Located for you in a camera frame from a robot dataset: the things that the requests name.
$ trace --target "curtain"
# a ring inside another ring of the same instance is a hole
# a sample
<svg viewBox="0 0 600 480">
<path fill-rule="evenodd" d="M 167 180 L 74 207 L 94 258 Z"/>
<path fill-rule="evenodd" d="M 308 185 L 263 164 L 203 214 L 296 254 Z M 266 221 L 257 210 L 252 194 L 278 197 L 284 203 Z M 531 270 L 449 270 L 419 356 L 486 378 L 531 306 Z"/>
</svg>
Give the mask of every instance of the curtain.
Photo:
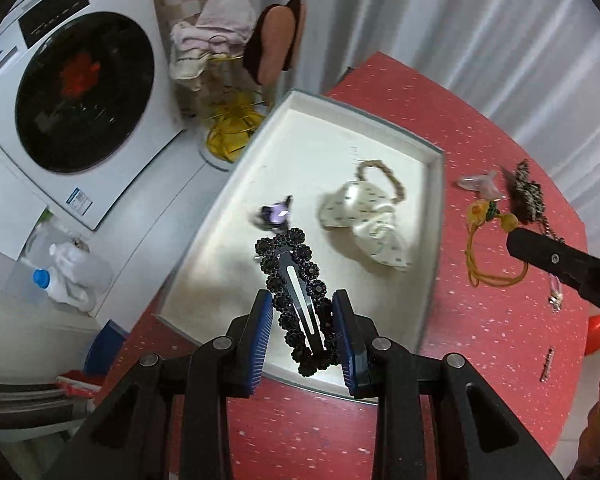
<svg viewBox="0 0 600 480">
<path fill-rule="evenodd" d="M 252 1 L 259 12 L 287 0 Z M 301 56 L 284 88 L 325 92 L 382 50 L 523 146 L 600 257 L 600 12 L 591 0 L 304 1 Z M 559 233 L 560 219 L 548 217 Z"/>
</svg>

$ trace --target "blue and white sticker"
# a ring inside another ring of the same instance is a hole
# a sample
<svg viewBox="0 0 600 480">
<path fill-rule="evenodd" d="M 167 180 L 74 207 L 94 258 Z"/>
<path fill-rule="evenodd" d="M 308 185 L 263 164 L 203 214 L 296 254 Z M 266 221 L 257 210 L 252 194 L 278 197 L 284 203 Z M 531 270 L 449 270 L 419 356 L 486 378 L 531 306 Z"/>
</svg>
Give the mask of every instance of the blue and white sticker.
<svg viewBox="0 0 600 480">
<path fill-rule="evenodd" d="M 91 204 L 93 204 L 93 200 L 90 200 L 88 196 L 81 192 L 79 187 L 74 189 L 74 192 L 71 193 L 66 202 L 68 203 L 69 207 L 77 212 L 80 216 L 84 216 L 84 214 L 87 212 L 87 209 L 89 209 Z"/>
</svg>

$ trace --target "round black washer door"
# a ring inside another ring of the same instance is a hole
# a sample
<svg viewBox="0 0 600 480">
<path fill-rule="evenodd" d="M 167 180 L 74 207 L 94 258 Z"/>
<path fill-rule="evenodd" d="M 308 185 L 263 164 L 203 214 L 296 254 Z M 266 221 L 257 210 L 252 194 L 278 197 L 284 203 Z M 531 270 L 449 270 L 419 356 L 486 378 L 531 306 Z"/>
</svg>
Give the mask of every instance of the round black washer door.
<svg viewBox="0 0 600 480">
<path fill-rule="evenodd" d="M 154 53 L 142 28 L 115 12 L 85 14 L 29 62 L 16 97 L 20 142 L 46 170 L 91 168 L 134 130 L 153 83 Z"/>
</svg>

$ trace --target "red table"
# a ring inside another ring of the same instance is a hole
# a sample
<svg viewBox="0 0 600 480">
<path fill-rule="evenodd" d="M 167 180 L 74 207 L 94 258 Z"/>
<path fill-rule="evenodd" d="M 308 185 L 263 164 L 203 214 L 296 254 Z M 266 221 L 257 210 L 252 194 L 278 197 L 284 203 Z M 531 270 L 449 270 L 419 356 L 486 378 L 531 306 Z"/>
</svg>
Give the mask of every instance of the red table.
<svg viewBox="0 0 600 480">
<path fill-rule="evenodd" d="M 381 116 L 446 151 L 446 211 L 438 280 L 420 353 L 440 358 L 457 351 L 513 409 L 546 452 L 554 448 L 571 408 L 580 374 L 588 305 L 565 290 L 562 311 L 548 305 L 545 273 L 530 269 L 519 285 L 469 285 L 464 264 L 465 212 L 474 194 L 453 183 L 464 174 L 513 170 L 528 158 L 507 134 L 476 110 L 415 70 L 375 54 L 348 75 L 330 96 Z M 532 179 L 542 185 L 548 216 L 569 245 L 586 251 L 584 226 L 567 201 L 530 160 Z M 504 183 L 498 181 L 500 189 Z M 505 248 L 505 234 L 484 226 L 475 239 L 481 269 L 515 275 L 522 264 Z M 134 327 L 110 371 L 102 395 L 142 355 L 163 357 L 193 350 L 153 316 L 155 300 Z M 545 357 L 555 349 L 548 381 Z M 375 407 L 321 396 L 263 379 L 254 398 L 231 400 L 229 422 L 237 480 L 370 477 Z M 177 471 L 177 453 L 171 457 Z"/>
</svg>

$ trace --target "washing machine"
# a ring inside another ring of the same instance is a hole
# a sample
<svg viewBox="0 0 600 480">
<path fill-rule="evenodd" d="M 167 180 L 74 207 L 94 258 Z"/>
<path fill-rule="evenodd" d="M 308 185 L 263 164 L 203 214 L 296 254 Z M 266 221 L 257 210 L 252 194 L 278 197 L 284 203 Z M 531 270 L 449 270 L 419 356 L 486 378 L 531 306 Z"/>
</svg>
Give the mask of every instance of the washing machine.
<svg viewBox="0 0 600 480">
<path fill-rule="evenodd" d="M 183 129 L 153 0 L 17 0 L 0 25 L 0 148 L 94 230 Z"/>
</svg>

